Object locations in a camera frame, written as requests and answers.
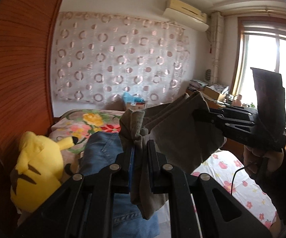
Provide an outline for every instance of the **wooden wardrobe door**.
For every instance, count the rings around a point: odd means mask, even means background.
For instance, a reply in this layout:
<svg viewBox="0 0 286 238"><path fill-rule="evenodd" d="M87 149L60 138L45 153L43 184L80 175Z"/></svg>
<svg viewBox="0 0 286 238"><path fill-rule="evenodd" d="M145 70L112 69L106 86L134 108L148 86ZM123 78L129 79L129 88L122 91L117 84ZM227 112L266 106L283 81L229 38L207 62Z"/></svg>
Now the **wooden wardrobe door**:
<svg viewBox="0 0 286 238"><path fill-rule="evenodd" d="M25 131L53 123L49 65L62 0L0 0L0 162L7 172Z"/></svg>

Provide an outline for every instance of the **human hand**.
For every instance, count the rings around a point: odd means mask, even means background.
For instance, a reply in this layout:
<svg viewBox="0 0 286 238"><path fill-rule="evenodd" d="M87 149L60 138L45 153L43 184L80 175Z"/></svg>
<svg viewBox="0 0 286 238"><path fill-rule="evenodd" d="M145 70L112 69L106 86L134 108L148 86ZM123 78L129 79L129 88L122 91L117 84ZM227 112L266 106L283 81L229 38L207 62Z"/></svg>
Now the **human hand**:
<svg viewBox="0 0 286 238"><path fill-rule="evenodd" d="M247 166L251 163L255 163L261 159L261 157L269 158L267 164L267 171L269 173L275 172L278 168L280 168L281 164L283 163L284 153L276 152L276 151L263 151L261 149L253 149L248 146L244 146L244 165ZM245 168L245 171L248 173L249 176L252 173L257 173L257 165L251 165Z"/></svg>

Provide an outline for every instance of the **denim fabric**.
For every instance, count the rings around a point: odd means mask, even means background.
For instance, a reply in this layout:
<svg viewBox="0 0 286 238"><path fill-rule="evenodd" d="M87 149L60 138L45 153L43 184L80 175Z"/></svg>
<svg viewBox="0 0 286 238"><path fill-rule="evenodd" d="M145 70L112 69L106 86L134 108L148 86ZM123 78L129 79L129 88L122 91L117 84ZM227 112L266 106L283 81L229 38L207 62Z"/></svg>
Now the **denim fabric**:
<svg viewBox="0 0 286 238"><path fill-rule="evenodd" d="M92 175L115 162L122 153L118 133L96 132L89 138L80 160L80 173ZM130 201L129 194L115 194L113 202L113 238L152 238L159 234L157 214L149 220Z"/></svg>

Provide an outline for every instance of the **curtain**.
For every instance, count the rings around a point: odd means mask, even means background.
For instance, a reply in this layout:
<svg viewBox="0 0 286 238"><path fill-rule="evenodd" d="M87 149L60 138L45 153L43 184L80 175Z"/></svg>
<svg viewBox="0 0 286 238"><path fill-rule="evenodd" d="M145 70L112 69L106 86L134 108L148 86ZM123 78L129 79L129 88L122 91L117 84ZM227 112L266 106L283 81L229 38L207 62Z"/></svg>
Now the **curtain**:
<svg viewBox="0 0 286 238"><path fill-rule="evenodd" d="M189 61L184 29L125 15L61 12L52 46L52 93L101 105L125 91L149 105L172 102Z"/></svg>
<svg viewBox="0 0 286 238"><path fill-rule="evenodd" d="M211 14L211 53L212 53L212 70L210 83L218 82L219 57L222 47L224 32L224 17L220 12Z"/></svg>

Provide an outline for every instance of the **floral bedspread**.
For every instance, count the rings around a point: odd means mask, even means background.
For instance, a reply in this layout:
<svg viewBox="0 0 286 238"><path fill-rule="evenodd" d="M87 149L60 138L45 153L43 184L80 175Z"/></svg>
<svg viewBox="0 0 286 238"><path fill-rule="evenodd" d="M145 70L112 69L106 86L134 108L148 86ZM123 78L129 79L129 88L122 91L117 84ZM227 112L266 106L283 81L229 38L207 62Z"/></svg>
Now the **floral bedspread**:
<svg viewBox="0 0 286 238"><path fill-rule="evenodd" d="M243 167L242 163L229 151L212 154L192 175L207 173L221 186L231 193L231 182L236 170ZM261 188L250 179L245 170L239 171L232 187L232 195L262 224L270 228L276 215L271 199Z"/></svg>
<svg viewBox="0 0 286 238"><path fill-rule="evenodd" d="M76 154L84 151L88 138L97 131L119 132L119 120L124 112L111 110L74 109L66 112L51 128L50 138L75 136L78 143L62 151L64 165L72 163Z"/></svg>

